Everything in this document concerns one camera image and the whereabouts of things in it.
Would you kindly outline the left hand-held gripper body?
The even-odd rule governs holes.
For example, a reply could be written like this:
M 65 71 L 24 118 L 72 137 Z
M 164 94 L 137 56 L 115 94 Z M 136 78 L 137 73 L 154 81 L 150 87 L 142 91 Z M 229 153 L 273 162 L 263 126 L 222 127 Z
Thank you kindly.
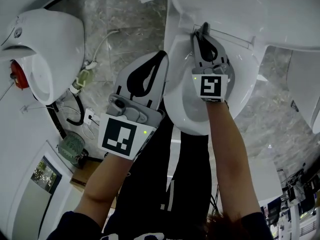
M 98 147 L 134 160 L 151 140 L 166 113 L 115 93 L 109 99 L 107 112 L 99 118 Z

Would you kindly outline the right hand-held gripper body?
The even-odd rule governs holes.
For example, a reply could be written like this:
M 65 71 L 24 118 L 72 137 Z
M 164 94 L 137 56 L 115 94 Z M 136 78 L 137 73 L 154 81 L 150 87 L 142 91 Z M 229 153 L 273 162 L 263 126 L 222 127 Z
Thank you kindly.
M 196 94 L 203 101 L 223 103 L 235 85 L 235 71 L 227 63 L 194 68 L 191 74 Z

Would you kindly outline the person's left forearm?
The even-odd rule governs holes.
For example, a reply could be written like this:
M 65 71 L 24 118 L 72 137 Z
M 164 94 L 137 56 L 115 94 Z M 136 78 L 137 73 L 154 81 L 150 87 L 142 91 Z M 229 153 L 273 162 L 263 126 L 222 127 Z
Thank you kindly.
M 90 176 L 74 211 L 88 216 L 102 228 L 133 163 L 133 160 L 108 154 Z

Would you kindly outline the person's right forearm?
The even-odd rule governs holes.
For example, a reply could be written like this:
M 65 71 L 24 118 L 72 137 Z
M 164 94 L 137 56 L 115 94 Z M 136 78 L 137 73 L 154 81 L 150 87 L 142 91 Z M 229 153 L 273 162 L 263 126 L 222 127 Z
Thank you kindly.
M 222 210 L 232 221 L 261 209 L 247 150 L 225 102 L 206 103 Z

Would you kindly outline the white toilet lid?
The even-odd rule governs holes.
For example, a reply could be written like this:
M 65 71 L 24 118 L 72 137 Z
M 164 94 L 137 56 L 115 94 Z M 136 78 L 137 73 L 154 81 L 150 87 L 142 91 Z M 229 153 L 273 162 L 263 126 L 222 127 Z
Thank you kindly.
M 240 40 L 320 51 L 320 0 L 172 0 L 195 25 Z

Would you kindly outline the cream pipe fitting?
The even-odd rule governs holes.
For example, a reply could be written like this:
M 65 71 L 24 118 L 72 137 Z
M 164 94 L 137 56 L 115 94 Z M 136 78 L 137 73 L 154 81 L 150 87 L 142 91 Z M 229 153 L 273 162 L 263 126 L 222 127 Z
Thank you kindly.
M 79 72 L 72 85 L 69 87 L 69 90 L 73 94 L 78 94 L 84 87 L 89 85 L 93 80 L 93 70 L 92 69 L 83 69 Z

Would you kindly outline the green round vented device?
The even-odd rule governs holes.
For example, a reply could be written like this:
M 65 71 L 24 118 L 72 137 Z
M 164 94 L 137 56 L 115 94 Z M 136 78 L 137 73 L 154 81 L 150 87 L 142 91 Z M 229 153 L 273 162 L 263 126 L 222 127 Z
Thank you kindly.
M 84 139 L 76 132 L 70 131 L 57 145 L 58 153 L 73 166 L 82 169 L 88 158 Z

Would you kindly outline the person's black trousers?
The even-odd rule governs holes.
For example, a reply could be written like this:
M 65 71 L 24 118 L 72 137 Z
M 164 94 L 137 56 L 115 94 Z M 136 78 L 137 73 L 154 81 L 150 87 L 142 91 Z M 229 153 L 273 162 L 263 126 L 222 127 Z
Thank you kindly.
M 167 180 L 174 124 L 161 121 L 137 157 L 103 235 L 134 240 L 159 234 L 166 240 L 205 240 L 212 194 L 208 135 L 181 133 L 178 163 Z

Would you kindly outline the brown cardboard carton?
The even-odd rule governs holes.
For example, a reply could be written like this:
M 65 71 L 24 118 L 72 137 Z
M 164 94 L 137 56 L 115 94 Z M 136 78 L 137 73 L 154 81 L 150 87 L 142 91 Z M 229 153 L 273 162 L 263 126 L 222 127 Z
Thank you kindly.
M 82 167 L 75 169 L 69 183 L 79 191 L 83 192 L 91 175 L 102 161 L 103 160 L 99 158 L 87 157 Z

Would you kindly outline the white ceramic urinal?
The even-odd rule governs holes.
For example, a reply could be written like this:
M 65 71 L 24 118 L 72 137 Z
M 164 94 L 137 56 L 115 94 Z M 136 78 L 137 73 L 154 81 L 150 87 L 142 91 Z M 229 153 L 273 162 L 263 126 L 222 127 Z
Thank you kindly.
M 44 8 L 16 16 L 0 44 L 0 62 L 16 61 L 35 98 L 55 102 L 73 83 L 85 57 L 84 24 Z

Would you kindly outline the glass window panel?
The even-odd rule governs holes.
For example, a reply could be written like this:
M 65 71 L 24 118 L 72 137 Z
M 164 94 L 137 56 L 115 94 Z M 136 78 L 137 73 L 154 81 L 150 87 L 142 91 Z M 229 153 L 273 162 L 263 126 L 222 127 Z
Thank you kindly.
M 51 195 L 56 191 L 62 175 L 58 170 L 43 156 L 35 168 L 31 180 Z

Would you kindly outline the red plastic part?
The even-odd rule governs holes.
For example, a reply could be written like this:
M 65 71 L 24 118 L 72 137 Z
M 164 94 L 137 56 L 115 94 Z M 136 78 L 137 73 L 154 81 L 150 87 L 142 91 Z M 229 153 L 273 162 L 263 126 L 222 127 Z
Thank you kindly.
M 18 87 L 21 90 L 29 88 L 29 84 L 24 74 L 24 71 L 16 60 L 12 60 L 10 64 L 10 69 L 10 78 L 14 81 L 16 87 Z

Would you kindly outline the white partition panel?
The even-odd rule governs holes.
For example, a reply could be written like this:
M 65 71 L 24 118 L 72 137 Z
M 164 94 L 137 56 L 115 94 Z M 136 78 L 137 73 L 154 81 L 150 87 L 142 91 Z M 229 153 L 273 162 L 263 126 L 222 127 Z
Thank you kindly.
M 283 195 L 280 178 L 272 160 L 248 159 L 254 191 L 261 207 Z

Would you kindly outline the cluttered equipment shelf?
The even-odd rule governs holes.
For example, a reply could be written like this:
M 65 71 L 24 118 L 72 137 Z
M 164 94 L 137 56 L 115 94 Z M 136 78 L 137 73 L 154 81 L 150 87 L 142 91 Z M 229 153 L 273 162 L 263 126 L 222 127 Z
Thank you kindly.
M 279 172 L 282 194 L 260 203 L 272 240 L 320 240 L 320 164 Z

